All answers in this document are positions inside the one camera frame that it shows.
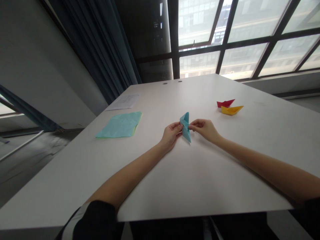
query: curtain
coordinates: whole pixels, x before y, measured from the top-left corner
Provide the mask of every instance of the curtain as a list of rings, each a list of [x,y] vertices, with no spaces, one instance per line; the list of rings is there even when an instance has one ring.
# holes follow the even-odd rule
[[[41,112],[31,107],[28,103],[23,101],[21,98],[14,95],[8,89],[0,85],[0,94],[4,96],[12,105],[14,105],[19,112],[26,115],[31,121],[37,124],[42,130],[55,131],[61,127],[47,118]]]
[[[141,79],[113,0],[49,0],[108,104]]]

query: sleeve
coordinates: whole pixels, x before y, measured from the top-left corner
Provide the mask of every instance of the sleeve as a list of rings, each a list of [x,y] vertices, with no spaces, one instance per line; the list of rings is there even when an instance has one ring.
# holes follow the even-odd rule
[[[80,207],[60,231],[56,240],[115,239],[117,231],[114,206],[93,201]]]
[[[320,198],[308,200],[304,203],[309,219],[320,226]]]
[[[320,198],[308,200],[305,208],[290,210],[290,213],[313,239],[320,239]]]

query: window pane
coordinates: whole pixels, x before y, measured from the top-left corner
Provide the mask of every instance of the window pane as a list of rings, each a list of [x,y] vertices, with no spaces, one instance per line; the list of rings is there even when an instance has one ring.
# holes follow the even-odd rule
[[[180,58],[180,78],[216,73],[219,51]]]
[[[259,76],[293,71],[318,37],[319,34],[278,41]]]
[[[227,49],[224,53],[220,75],[230,79],[251,77],[266,45],[263,43]]]
[[[14,112],[15,111],[13,111],[11,108],[8,108],[7,106],[0,103],[0,115],[7,114],[7,113],[14,113]]]
[[[222,9],[221,9],[220,16],[218,19],[218,23],[217,23],[216,29],[214,31],[213,38],[212,38],[210,45],[180,49],[179,52],[221,45],[223,42],[224,33],[226,31],[226,26],[227,26],[227,22],[228,22],[228,18],[229,18],[231,3],[232,3],[232,0],[224,0],[223,1],[223,5],[222,5]]]
[[[319,0],[301,0],[283,33],[320,27]]]
[[[173,80],[172,59],[141,63],[141,79],[143,83]]]
[[[320,67],[320,46],[312,53],[308,60],[302,65],[300,70]]]
[[[167,0],[115,1],[126,37],[136,58],[170,53]]]
[[[271,36],[288,0],[239,0],[228,42]]]
[[[3,100],[5,100],[6,102],[10,103],[4,96],[2,96],[0,94],[0,98],[2,98]],[[0,103],[0,115],[1,114],[7,114],[7,113],[14,113],[15,111],[12,110],[11,108],[8,108],[6,105],[3,105],[2,103]]]
[[[219,0],[179,0],[179,46],[209,41]]]

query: window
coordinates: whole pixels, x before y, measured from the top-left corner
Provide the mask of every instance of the window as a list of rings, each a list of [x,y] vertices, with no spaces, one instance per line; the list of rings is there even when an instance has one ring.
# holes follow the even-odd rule
[[[320,69],[319,0],[124,1],[119,13],[144,83]]]
[[[301,0],[283,33],[320,27],[320,2]]]
[[[220,75],[230,79],[251,77],[266,45],[266,43],[262,43],[227,49],[223,57]]]
[[[216,72],[219,52],[202,53],[180,58],[180,78],[207,75]]]
[[[288,0],[239,1],[228,42],[271,36]]]
[[[302,65],[300,70],[320,67],[320,47],[312,53],[308,60]]]
[[[219,0],[179,0],[179,46],[208,42]]]
[[[0,116],[18,113],[17,109],[0,94]]]
[[[319,36],[318,34],[278,41],[266,62],[272,63],[272,67],[265,65],[260,76],[292,72]]]

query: blue paper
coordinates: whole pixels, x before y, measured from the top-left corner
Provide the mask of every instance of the blue paper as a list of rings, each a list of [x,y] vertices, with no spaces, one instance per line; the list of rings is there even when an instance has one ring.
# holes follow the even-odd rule
[[[113,116],[96,138],[131,137],[140,121],[141,112]]]
[[[189,112],[180,118],[180,123],[183,125],[182,136],[184,136],[189,142],[191,142],[190,131],[189,131]]]

